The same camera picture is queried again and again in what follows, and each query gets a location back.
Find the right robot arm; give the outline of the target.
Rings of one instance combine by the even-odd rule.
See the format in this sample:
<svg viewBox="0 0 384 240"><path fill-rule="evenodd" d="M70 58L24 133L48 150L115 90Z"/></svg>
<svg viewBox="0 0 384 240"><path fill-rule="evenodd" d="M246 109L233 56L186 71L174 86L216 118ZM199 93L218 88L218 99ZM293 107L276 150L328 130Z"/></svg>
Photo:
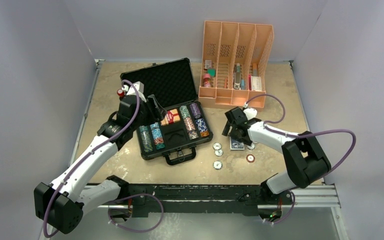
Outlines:
<svg viewBox="0 0 384 240"><path fill-rule="evenodd" d="M256 118L255 112L249 108L235 107L225 112L225 116L227 122L222 135L248 147L252 144L263 144L283 155L286 170L273 175L260 185L260 196L268 204L278 200L285 191L306 188L332 168L320 143L309 131L299 134L270 128Z"/></svg>

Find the dark green 50 chip stack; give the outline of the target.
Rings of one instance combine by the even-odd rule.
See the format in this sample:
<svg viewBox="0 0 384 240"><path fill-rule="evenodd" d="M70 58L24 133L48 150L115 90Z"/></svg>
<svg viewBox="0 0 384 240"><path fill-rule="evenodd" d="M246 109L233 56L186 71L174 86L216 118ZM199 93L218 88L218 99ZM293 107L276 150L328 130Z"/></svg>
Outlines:
<svg viewBox="0 0 384 240"><path fill-rule="evenodd" d="M142 125L139 127L140 135L144 138L149 136L149 128L148 126Z"/></svg>

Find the blue playing card deck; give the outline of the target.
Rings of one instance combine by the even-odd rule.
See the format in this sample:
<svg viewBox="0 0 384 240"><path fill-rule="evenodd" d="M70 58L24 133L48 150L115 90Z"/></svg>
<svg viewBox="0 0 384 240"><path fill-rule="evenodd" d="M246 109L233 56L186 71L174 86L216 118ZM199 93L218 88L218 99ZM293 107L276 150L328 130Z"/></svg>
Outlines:
<svg viewBox="0 0 384 240"><path fill-rule="evenodd" d="M231 151L244 151L245 145L240 141L237 141L233 138L230 138L229 139L229 148Z"/></svg>

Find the white blue 10 chip stack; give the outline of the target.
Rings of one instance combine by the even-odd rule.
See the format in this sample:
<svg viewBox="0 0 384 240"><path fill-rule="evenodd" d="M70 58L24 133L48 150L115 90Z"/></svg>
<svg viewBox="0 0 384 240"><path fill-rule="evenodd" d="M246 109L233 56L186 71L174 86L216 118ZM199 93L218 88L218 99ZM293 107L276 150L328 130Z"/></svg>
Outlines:
<svg viewBox="0 0 384 240"><path fill-rule="evenodd" d="M155 122L155 123L151 124L149 127L150 127L152 132L161 131L160 130L160 123L159 122Z"/></svg>

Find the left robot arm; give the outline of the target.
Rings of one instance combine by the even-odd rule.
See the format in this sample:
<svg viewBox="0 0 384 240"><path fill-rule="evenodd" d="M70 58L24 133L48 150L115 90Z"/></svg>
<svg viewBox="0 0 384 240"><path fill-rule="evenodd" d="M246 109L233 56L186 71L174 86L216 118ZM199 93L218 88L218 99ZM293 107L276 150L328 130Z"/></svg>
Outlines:
<svg viewBox="0 0 384 240"><path fill-rule="evenodd" d="M102 183L85 189L95 173L132 139L140 126L162 120L165 110L153 94L144 97L133 93L120 98L118 111L112 113L97 132L89 147L51 183L39 183L34 191L35 214L43 221L42 234L51 238L69 234L82 217L98 206L145 197L133 193L127 181L109 176Z"/></svg>

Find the red playing card deck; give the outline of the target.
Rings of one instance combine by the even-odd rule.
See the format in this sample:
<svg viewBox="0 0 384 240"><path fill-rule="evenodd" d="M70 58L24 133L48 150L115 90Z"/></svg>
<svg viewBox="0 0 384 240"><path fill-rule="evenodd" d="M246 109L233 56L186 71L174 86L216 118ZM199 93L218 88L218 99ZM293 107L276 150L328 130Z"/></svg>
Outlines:
<svg viewBox="0 0 384 240"><path fill-rule="evenodd" d="M179 114L179 111L174 108L171 110L168 110L166 112L166 115L164 116L163 120L160 122L162 126L167 126L170 124L177 123L181 120L181 116Z"/></svg>

